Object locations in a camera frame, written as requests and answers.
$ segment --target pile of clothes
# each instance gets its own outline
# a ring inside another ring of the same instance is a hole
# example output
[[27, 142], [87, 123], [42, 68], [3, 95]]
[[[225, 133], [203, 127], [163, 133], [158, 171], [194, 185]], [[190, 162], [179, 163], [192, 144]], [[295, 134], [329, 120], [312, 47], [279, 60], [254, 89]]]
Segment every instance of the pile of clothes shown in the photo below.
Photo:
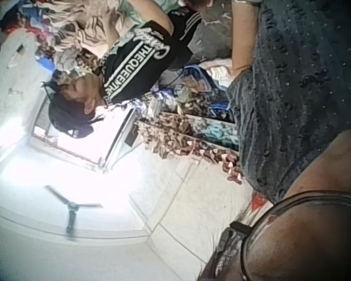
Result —
[[234, 124], [168, 112], [161, 112], [155, 118], [142, 118], [137, 124], [146, 149], [162, 159], [169, 154], [201, 157], [220, 164], [229, 181], [242, 183]]

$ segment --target colorful fabric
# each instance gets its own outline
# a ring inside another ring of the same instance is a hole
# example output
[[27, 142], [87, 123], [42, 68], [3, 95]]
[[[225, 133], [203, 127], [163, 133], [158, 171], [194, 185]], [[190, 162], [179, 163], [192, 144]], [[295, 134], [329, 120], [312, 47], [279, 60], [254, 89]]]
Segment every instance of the colorful fabric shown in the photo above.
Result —
[[[178, 0], [154, 0], [164, 11], [170, 12], [171, 10], [178, 7]], [[136, 24], [144, 24], [144, 20], [140, 15], [133, 9], [132, 5], [126, 0], [121, 1], [119, 9], [124, 11], [127, 17], [131, 18]]]

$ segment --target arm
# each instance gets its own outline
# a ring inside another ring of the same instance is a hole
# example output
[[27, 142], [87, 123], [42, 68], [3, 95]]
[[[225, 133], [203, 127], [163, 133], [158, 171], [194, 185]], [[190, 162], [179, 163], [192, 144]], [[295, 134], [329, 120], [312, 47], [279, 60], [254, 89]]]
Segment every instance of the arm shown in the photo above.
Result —
[[168, 15], [153, 0], [128, 0], [140, 16], [149, 22], [153, 20], [173, 35], [174, 26]]
[[259, 9], [251, 4], [237, 3], [232, 0], [232, 61], [233, 75], [235, 77], [252, 65], [253, 48], [257, 34], [258, 12]]
[[114, 45], [114, 43], [119, 39], [119, 33], [116, 29], [116, 23], [119, 19], [119, 14], [116, 10], [108, 10], [106, 14], [103, 16], [103, 27], [104, 33], [106, 36], [106, 42], [110, 47]]

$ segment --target polka dot fabric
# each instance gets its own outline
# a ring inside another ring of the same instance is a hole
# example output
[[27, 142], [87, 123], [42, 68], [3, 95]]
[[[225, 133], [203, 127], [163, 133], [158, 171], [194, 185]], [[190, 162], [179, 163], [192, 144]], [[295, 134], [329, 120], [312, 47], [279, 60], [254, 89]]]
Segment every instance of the polka dot fabric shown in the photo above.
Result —
[[351, 10], [344, 0], [269, 0], [251, 69], [228, 89], [243, 172], [276, 203], [351, 129]]

